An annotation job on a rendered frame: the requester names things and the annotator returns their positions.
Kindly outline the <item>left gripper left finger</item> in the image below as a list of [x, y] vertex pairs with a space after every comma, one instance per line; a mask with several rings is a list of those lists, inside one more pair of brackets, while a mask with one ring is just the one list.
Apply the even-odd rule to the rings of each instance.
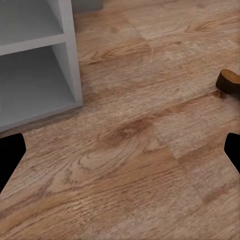
[[21, 133], [0, 138], [0, 193], [26, 152]]

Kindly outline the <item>sandal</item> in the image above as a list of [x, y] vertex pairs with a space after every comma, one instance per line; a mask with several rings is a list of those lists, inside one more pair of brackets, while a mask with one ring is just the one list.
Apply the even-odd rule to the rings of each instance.
[[240, 97], [240, 75], [229, 69], [222, 69], [215, 86], [224, 93], [235, 93]]

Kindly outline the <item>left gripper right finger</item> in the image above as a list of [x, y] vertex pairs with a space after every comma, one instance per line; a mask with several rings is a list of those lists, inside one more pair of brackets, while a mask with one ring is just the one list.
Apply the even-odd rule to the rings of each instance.
[[229, 133], [224, 146], [224, 151], [240, 173], [240, 135]]

